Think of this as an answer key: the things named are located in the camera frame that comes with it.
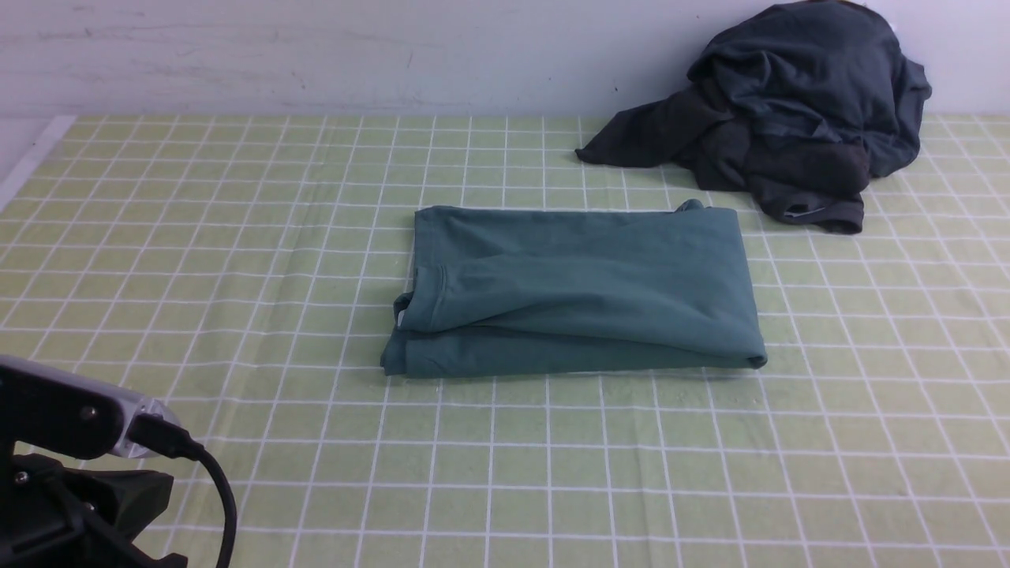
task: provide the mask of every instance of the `cable connector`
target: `cable connector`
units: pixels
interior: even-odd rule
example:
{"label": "cable connector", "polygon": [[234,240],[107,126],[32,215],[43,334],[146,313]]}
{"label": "cable connector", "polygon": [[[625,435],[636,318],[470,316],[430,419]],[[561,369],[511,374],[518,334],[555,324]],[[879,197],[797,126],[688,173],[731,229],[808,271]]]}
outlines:
{"label": "cable connector", "polygon": [[198,461],[204,449],[202,444],[193,440],[186,429],[155,414],[140,414],[134,417],[126,437],[133,443],[173,460],[186,458]]}

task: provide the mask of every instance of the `black cable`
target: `black cable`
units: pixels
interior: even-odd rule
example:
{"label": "black cable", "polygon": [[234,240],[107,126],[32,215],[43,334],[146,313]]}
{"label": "black cable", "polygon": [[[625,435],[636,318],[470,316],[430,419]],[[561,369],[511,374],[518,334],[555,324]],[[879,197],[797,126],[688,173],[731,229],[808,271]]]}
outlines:
{"label": "black cable", "polygon": [[167,422],[161,416],[152,414],[136,416],[126,436],[130,441],[167,458],[186,458],[199,462],[207,469],[214,487],[221,496],[221,504],[224,505],[224,534],[221,536],[221,549],[217,554],[215,568],[228,568],[231,564],[231,553],[235,548],[235,535],[238,532],[238,511],[235,506],[235,495],[221,465],[202,444],[193,440],[185,429]]}
{"label": "black cable", "polygon": [[224,505],[224,534],[221,536],[221,550],[217,554],[216,568],[228,568],[231,563],[231,552],[235,548],[235,534],[238,532],[238,511],[235,507],[235,495],[231,492],[231,485],[224,475],[224,470],[217,463],[214,456],[203,446],[199,446],[197,461],[210,474],[210,478],[217,487],[217,493],[221,496],[221,504]]}

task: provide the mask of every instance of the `green grid mat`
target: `green grid mat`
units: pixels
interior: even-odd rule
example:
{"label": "green grid mat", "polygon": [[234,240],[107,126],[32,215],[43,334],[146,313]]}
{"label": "green grid mat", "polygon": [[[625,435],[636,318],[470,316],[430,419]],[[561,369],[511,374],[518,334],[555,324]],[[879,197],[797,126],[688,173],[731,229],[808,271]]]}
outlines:
{"label": "green grid mat", "polygon": [[[234,485],[234,566],[1010,564],[1010,118],[930,116],[855,238],[675,167],[584,167],[597,119],[81,118],[0,213],[0,345],[168,400]],[[740,211],[769,365],[388,380],[412,213]],[[208,566],[191,464],[139,538]]]}

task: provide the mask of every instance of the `teal folded shirt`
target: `teal folded shirt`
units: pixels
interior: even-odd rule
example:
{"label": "teal folded shirt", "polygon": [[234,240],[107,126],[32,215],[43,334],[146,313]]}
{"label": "teal folded shirt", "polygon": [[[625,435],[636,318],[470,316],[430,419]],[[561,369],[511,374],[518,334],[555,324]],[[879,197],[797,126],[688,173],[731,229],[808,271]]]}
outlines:
{"label": "teal folded shirt", "polygon": [[736,212],[464,209],[414,215],[414,290],[387,375],[765,365]]}

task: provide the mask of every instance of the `fabric fold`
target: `fabric fold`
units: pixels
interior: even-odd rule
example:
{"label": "fabric fold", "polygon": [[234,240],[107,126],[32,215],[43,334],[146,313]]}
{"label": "fabric fold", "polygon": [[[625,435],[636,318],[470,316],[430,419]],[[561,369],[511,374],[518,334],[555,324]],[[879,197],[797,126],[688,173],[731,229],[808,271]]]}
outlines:
{"label": "fabric fold", "polygon": [[758,368],[764,341],[735,211],[415,214],[414,291],[387,374],[474,377]]}

